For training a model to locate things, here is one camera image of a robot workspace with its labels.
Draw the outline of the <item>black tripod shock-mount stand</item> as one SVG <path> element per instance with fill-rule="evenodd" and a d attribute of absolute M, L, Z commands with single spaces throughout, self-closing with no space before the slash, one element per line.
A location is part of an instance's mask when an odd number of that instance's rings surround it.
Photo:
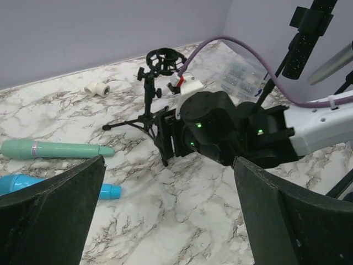
<path fill-rule="evenodd" d="M 102 129 L 108 131 L 112 128 L 129 125 L 144 131 L 151 139 L 154 139 L 156 135 L 153 131 L 153 124 L 157 114 L 151 112 L 151 105 L 154 98 L 162 97 L 162 90 L 155 87 L 155 79 L 159 76 L 171 76 L 178 72 L 185 61 L 186 57 L 182 53 L 171 48 L 163 47 L 150 51 L 146 55 L 146 65 L 149 67 L 149 72 L 145 72 L 145 69 L 140 67 L 137 73 L 137 80 L 144 81 L 144 113 L 135 120 L 106 124 L 102 126 Z"/>

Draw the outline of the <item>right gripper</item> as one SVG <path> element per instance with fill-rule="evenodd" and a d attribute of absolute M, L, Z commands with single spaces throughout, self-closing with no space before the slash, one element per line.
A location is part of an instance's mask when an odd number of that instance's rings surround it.
<path fill-rule="evenodd" d="M 165 107 L 155 113 L 154 116 L 157 135 L 154 137 L 153 142 L 165 167 L 168 165 L 169 159 L 185 157 L 193 153 L 193 149 L 185 142 L 185 123 L 175 117 L 175 112 L 176 109 Z"/>

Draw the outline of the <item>mint green microphone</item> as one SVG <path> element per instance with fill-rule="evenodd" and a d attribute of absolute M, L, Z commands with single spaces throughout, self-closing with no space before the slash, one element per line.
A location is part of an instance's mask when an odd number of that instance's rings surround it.
<path fill-rule="evenodd" d="M 111 147 L 93 144 L 15 139 L 4 141 L 1 145 L 1 153 L 8 158 L 29 160 L 32 158 L 93 158 L 99 155 L 111 157 L 115 154 L 115 150 Z"/>

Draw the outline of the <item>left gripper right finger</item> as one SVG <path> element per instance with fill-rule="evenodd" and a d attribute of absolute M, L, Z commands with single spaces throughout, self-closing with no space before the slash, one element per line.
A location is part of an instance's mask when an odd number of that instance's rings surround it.
<path fill-rule="evenodd" d="M 233 165 L 255 264 L 351 264 L 352 174 L 322 195 L 238 157 Z"/>

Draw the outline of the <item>blue microphone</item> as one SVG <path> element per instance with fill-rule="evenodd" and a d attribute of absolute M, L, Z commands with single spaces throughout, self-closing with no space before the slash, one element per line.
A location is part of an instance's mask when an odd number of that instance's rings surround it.
<path fill-rule="evenodd" d="M 6 195 L 18 190 L 27 188 L 44 181 L 43 178 L 36 178 L 26 174 L 11 174 L 1 177 L 1 195 Z M 102 184 L 99 200 L 114 200 L 121 197 L 119 185 Z"/>

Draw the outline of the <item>white pipe elbow fitting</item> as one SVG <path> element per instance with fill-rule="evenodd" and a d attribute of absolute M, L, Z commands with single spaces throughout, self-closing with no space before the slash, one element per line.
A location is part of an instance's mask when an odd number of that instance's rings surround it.
<path fill-rule="evenodd" d="M 101 82 L 91 82 L 83 88 L 84 92 L 90 97 L 107 97 L 110 93 L 110 86 Z"/>

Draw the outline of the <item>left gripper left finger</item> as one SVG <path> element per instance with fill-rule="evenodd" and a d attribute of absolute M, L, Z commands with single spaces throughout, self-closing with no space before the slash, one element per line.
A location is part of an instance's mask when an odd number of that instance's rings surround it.
<path fill-rule="evenodd" d="M 79 264 L 105 170 L 99 155 L 1 196 L 1 264 Z"/>

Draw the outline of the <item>black microphone silver grille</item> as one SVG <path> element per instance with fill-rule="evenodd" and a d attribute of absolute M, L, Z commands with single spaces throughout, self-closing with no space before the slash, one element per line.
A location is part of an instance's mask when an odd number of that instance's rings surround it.
<path fill-rule="evenodd" d="M 282 75 L 299 79 L 318 41 L 333 18 L 332 11 L 337 0 L 315 0 L 310 8 L 297 7 L 290 26 L 297 29 Z"/>

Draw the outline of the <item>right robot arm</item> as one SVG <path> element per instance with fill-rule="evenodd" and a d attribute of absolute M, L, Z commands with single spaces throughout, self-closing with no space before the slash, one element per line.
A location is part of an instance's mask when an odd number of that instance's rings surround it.
<path fill-rule="evenodd" d="M 254 103 L 234 105 L 226 92 L 198 92 L 175 110 L 157 115 L 155 146 L 162 161 L 197 152 L 231 166 L 244 157 L 262 168 L 352 140 L 352 104 L 326 108 L 277 105 L 252 113 Z"/>

